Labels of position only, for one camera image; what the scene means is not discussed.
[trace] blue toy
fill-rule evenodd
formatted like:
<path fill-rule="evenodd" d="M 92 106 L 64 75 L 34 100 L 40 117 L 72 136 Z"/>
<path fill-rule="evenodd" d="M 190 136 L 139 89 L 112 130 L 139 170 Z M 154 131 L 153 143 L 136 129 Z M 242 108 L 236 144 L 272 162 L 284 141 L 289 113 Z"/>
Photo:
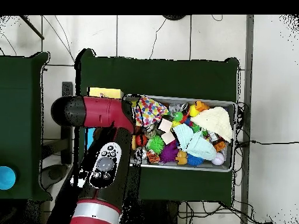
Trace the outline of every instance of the blue toy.
<path fill-rule="evenodd" d="M 12 188 L 15 182 L 15 172 L 10 167 L 0 166 L 0 190 Z"/>
<path fill-rule="evenodd" d="M 189 153 L 187 154 L 187 160 L 188 160 L 188 164 L 191 166 L 201 165 L 204 161 L 203 158 L 195 157 L 193 155 L 190 155 Z"/>

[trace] plush toy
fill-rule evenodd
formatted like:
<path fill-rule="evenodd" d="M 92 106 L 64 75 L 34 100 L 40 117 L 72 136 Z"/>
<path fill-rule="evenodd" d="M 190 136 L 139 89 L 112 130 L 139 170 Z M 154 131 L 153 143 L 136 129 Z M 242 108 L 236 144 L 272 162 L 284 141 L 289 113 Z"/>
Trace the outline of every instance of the plush toy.
<path fill-rule="evenodd" d="M 176 163 L 178 165 L 185 165 L 187 164 L 188 160 L 187 160 L 187 152 L 184 151 L 179 151 L 178 154 L 175 157 Z"/>
<path fill-rule="evenodd" d="M 196 110 L 196 108 L 195 108 L 195 104 L 193 104 L 193 105 L 191 105 L 190 106 L 190 116 L 191 117 L 195 117 L 196 115 L 198 115 L 198 113 L 199 113 L 199 111 L 198 110 Z"/>
<path fill-rule="evenodd" d="M 175 157 L 178 154 L 179 150 L 176 147 L 176 141 L 165 145 L 162 153 L 160 154 L 160 160 L 162 163 L 175 162 Z"/>
<path fill-rule="evenodd" d="M 138 135 L 136 137 L 136 144 L 138 146 L 145 146 L 147 144 L 147 138 L 145 135 Z"/>
<path fill-rule="evenodd" d="M 195 157 L 193 155 L 187 154 L 188 164 L 191 166 L 197 166 L 203 163 L 204 159 L 200 157 Z"/>
<path fill-rule="evenodd" d="M 160 157 L 151 149 L 147 152 L 147 158 L 150 163 L 159 163 Z"/>
<path fill-rule="evenodd" d="M 136 136 L 133 135 L 132 136 L 132 150 L 135 150 L 136 149 Z"/>
<path fill-rule="evenodd" d="M 147 149 L 152 149 L 157 155 L 159 155 L 164 148 L 163 139 L 156 135 L 147 142 Z"/>

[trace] blue circle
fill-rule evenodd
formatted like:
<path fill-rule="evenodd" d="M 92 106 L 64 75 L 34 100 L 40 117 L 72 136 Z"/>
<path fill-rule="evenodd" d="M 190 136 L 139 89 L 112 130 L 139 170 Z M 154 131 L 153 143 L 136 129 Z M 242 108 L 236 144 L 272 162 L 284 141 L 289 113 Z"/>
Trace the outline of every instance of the blue circle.
<path fill-rule="evenodd" d="M 12 188 L 15 182 L 15 172 L 10 167 L 0 166 L 0 190 Z"/>

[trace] light blue cloth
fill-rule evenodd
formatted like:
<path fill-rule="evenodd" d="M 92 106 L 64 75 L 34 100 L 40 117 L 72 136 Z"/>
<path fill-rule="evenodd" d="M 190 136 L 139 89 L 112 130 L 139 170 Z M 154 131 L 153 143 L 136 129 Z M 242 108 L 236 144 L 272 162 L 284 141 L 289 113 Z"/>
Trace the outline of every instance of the light blue cloth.
<path fill-rule="evenodd" d="M 204 160 L 213 160 L 216 157 L 216 149 L 213 145 L 202 137 L 202 131 L 193 133 L 186 124 L 173 127 L 182 151 Z"/>
<path fill-rule="evenodd" d="M 184 151 L 184 149 L 187 148 L 187 145 L 193 136 L 192 129 L 189 126 L 187 126 L 186 124 L 177 125 L 176 127 L 173 127 L 172 129 L 175 132 L 175 134 L 179 140 L 180 148 Z"/>
<path fill-rule="evenodd" d="M 191 141 L 184 151 L 205 160 L 213 160 L 217 153 L 213 145 L 202 137 L 201 131 L 193 134 Z"/>

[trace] white cloth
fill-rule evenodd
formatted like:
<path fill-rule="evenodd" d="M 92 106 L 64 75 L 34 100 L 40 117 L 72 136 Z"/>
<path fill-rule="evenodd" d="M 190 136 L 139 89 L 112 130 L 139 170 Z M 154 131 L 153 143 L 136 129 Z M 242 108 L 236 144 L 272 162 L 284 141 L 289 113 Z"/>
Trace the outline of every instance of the white cloth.
<path fill-rule="evenodd" d="M 231 141 L 232 129 L 230 117 L 222 107 L 204 110 L 197 116 L 192 117 L 191 121 L 208 131 L 217 133 L 226 141 Z"/>

